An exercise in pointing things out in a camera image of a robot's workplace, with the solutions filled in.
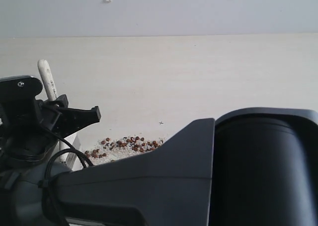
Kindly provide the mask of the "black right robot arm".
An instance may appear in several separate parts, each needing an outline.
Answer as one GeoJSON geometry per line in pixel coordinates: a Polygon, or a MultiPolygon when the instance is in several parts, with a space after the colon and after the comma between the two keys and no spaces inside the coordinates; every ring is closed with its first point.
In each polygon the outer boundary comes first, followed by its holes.
{"type": "Polygon", "coordinates": [[[318,114],[246,108],[191,122],[159,148],[72,171],[57,140],[100,119],[63,101],[1,99],[3,226],[315,226],[318,114]]]}

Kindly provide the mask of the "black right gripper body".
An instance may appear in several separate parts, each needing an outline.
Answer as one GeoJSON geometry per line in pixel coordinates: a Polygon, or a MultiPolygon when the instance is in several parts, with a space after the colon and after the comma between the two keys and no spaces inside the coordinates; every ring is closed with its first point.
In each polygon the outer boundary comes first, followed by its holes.
{"type": "MultiPolygon", "coordinates": [[[[37,100],[42,114],[39,124],[14,127],[0,126],[0,164],[37,165],[47,160],[54,152],[58,138],[52,134],[59,112],[55,113],[48,100],[37,100]]],[[[59,96],[55,103],[68,107],[68,99],[59,96]]]]}

